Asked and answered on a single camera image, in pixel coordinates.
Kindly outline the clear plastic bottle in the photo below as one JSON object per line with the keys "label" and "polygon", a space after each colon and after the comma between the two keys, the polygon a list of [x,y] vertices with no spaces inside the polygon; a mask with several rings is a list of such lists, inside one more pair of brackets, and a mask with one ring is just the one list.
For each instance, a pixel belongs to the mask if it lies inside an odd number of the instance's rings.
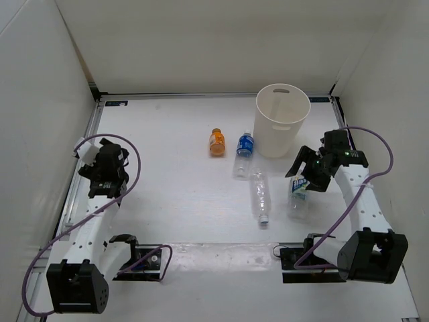
{"label": "clear plastic bottle", "polygon": [[251,210],[261,226],[269,223],[271,196],[267,174],[260,168],[253,168],[249,175]]}

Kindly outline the blue label plastic bottle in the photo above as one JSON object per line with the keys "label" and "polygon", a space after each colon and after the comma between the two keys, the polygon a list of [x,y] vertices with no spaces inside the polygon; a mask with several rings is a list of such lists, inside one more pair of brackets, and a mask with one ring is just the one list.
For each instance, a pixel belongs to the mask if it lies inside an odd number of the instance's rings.
{"label": "blue label plastic bottle", "polygon": [[246,130],[239,138],[235,154],[233,176],[245,180],[248,177],[250,163],[253,157],[254,141],[250,130]]}

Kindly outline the orange plastic bottle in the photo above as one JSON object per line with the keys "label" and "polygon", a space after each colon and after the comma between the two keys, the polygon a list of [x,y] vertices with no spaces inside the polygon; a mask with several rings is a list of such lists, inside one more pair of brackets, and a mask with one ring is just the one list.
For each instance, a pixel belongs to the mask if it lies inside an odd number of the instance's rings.
{"label": "orange plastic bottle", "polygon": [[225,137],[219,128],[214,128],[209,138],[211,156],[223,156],[225,153]]}

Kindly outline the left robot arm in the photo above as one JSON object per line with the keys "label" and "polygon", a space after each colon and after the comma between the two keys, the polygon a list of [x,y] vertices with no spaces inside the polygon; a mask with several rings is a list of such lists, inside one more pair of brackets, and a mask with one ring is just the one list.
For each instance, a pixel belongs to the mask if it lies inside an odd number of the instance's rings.
{"label": "left robot arm", "polygon": [[134,187],[125,168],[129,152],[101,137],[99,145],[86,139],[75,147],[84,163],[79,175],[90,181],[86,215],[69,232],[72,245],[59,263],[50,264],[46,280],[55,313],[101,314],[109,299],[109,282],[118,270],[136,267],[141,252],[111,236],[111,222],[123,197]]}

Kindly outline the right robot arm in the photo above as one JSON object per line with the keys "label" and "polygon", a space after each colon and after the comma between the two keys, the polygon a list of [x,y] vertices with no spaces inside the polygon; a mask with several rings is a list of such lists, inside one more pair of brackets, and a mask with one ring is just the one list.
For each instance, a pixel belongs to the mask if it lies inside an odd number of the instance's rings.
{"label": "right robot arm", "polygon": [[347,208],[322,235],[311,233],[302,248],[288,249],[287,260],[295,271],[314,270],[319,275],[335,270],[340,280],[391,284],[408,250],[405,235],[393,231],[377,202],[371,180],[390,172],[370,174],[364,152],[352,149],[348,128],[324,133],[321,147],[302,146],[287,172],[301,174],[306,190],[326,192],[331,180],[339,186]]}

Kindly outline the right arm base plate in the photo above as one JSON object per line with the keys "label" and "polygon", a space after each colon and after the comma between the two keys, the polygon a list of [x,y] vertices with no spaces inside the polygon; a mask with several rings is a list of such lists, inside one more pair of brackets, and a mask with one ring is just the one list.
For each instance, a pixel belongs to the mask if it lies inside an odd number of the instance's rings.
{"label": "right arm base plate", "polygon": [[338,270],[325,268],[326,260],[310,255],[297,268],[294,264],[305,253],[302,244],[278,244],[273,247],[272,255],[278,259],[282,269],[284,284],[322,284],[344,283]]}

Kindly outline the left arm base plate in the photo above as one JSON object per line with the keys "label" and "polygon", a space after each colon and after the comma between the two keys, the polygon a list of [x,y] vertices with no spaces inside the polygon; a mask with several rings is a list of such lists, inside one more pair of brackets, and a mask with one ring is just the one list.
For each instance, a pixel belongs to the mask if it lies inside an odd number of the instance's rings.
{"label": "left arm base plate", "polygon": [[[121,269],[131,266],[134,262],[146,256],[153,249],[156,249],[158,245],[143,245],[137,244],[135,247],[136,256],[126,262]],[[114,277],[114,281],[128,281],[128,282],[158,282],[161,277],[162,268],[162,250],[158,250],[153,253],[150,257],[147,257],[138,266],[132,270],[128,270],[123,274],[118,274]]]}

